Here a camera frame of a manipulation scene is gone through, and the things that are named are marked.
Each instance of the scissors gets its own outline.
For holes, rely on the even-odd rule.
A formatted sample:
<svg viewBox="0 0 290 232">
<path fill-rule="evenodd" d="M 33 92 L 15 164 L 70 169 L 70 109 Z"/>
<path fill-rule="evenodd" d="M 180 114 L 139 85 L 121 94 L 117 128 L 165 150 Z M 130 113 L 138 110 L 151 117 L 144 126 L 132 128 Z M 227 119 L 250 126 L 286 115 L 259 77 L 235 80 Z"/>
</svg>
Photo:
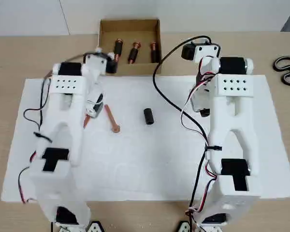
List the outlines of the scissors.
<svg viewBox="0 0 290 232">
<path fill-rule="evenodd" d="M 283 60 L 287 60 L 290 61 L 290 56 L 283 56 L 283 57 L 279 57 L 277 58 L 274 63 L 273 63 L 273 69 L 277 72 L 282 72 L 282 71 L 290 71 L 290 64 L 289 65 L 285 65 L 285 66 L 279 66 L 279 62 L 283 61 Z M 287 86 L 290 86 L 290 81 L 288 80 L 288 78 L 290 77 L 290 72 L 284 74 L 281 76 L 281 82 L 284 83 Z"/>
</svg>

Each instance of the wooden table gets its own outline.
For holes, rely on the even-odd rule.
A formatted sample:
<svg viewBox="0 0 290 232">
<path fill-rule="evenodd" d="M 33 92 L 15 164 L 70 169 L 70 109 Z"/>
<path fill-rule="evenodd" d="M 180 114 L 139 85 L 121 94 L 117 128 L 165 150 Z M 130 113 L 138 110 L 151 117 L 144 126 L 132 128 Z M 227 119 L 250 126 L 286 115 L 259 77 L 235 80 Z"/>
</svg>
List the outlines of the wooden table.
<svg viewBox="0 0 290 232">
<path fill-rule="evenodd" d="M 283 140 L 290 161 L 290 87 L 280 82 L 281 73 L 272 70 L 273 60 L 290 55 L 290 32 L 212 32 L 223 56 L 252 58 L 255 74 L 265 74 L 271 88 Z M 162 53 L 194 34 L 162 34 Z M 0 37 L 0 194 L 17 110 L 26 78 L 41 78 L 56 62 L 93 50 L 97 35 L 56 37 Z M 181 50 L 163 65 L 163 75 L 195 74 L 196 66 L 180 57 Z M 106 232 L 173 232 L 187 202 L 93 202 L 92 219 L 100 220 Z M 290 199 L 259 201 L 227 232 L 290 232 Z M 37 204 L 0 201 L 0 232 L 47 232 L 49 222 Z"/>
</svg>

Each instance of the cardboard box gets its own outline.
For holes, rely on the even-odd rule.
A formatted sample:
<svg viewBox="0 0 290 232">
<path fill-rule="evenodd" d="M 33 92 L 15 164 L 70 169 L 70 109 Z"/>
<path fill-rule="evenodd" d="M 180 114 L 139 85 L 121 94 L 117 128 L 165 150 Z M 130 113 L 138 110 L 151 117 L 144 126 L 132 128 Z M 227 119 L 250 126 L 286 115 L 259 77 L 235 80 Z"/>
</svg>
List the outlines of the cardboard box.
<svg viewBox="0 0 290 232">
<path fill-rule="evenodd" d="M 161 57 L 160 22 L 158 19 L 101 20 L 99 47 L 106 53 L 114 51 L 116 39 L 122 39 L 123 47 L 115 75 L 153 74 L 157 63 L 151 63 L 150 44 L 152 42 L 157 43 L 159 57 Z M 134 42 L 140 42 L 141 48 L 139 48 L 135 63 L 129 64 L 128 56 Z"/>
</svg>

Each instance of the white foam board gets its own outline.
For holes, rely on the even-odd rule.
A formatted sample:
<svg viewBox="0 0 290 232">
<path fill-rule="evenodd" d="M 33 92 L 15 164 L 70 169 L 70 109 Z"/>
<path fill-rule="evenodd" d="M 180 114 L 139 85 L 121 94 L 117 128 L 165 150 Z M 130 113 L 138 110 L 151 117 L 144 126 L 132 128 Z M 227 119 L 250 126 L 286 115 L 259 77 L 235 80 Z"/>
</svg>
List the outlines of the white foam board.
<svg viewBox="0 0 290 232">
<path fill-rule="evenodd" d="M 74 168 L 77 187 L 88 201 L 172 201 L 191 197 L 197 166 L 203 153 L 200 136 L 181 127 L 180 112 L 170 106 L 154 89 L 152 77 L 130 76 L 100 78 L 105 103 L 113 112 L 121 132 L 111 132 L 105 110 L 91 119 L 84 133 L 82 162 Z M 158 77 L 161 90 L 183 106 L 195 76 Z M 26 121 L 23 111 L 38 107 L 41 80 L 25 82 L 14 137 L 7 163 L 1 199 L 19 202 L 17 177 L 29 165 L 35 150 L 37 128 Z M 290 197 L 290 164 L 265 76 L 254 82 L 254 119 L 260 147 L 262 198 Z M 143 110 L 151 108 L 155 123 L 145 124 Z M 209 118 L 201 118 L 191 106 L 188 112 L 209 132 Z M 38 119 L 37 113 L 29 116 Z M 186 118 L 184 122 L 194 125 Z M 224 154 L 241 156 L 241 148 L 230 136 Z M 196 199 L 204 191 L 209 177 L 201 172 Z M 28 173 L 21 176 L 25 198 L 35 198 Z"/>
</svg>

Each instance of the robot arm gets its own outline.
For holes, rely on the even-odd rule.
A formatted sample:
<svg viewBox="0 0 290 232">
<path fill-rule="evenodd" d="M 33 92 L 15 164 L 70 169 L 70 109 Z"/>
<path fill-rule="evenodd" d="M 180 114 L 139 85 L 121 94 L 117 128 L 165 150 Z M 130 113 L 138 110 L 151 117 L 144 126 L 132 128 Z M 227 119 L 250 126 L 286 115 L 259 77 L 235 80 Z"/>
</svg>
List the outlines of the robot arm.
<svg viewBox="0 0 290 232">
<path fill-rule="evenodd" d="M 208 54 L 198 54 L 199 51 L 208 51 Z M 202 210 L 199 211 L 199 204 L 193 206 L 196 209 L 193 218 L 206 231 L 217 231 L 213 228 L 241 217 L 261 195 L 259 149 L 253 121 L 253 62 L 237 57 L 219 59 L 218 52 L 207 44 L 195 46 L 190 54 L 193 52 L 189 60 L 200 63 L 196 84 L 202 81 L 202 74 L 215 74 L 206 86 L 194 93 L 191 104 L 201 116 L 211 116 L 208 142 L 215 148 L 208 149 L 206 159 L 217 175 Z M 184 47 L 182 57 L 187 59 L 187 54 Z M 239 154 L 222 156 L 230 131 L 243 149 L 242 157 Z"/>
<path fill-rule="evenodd" d="M 86 54 L 85 64 L 55 64 L 48 93 L 48 109 L 41 125 L 36 158 L 30 166 L 37 201 L 49 221 L 59 226 L 85 228 L 90 209 L 79 194 L 73 167 L 80 164 L 83 124 L 86 114 L 96 116 L 102 102 L 88 104 L 93 84 L 101 74 L 116 72 L 114 54 L 100 49 Z M 69 136 L 69 146 L 59 145 L 59 132 Z"/>
</svg>

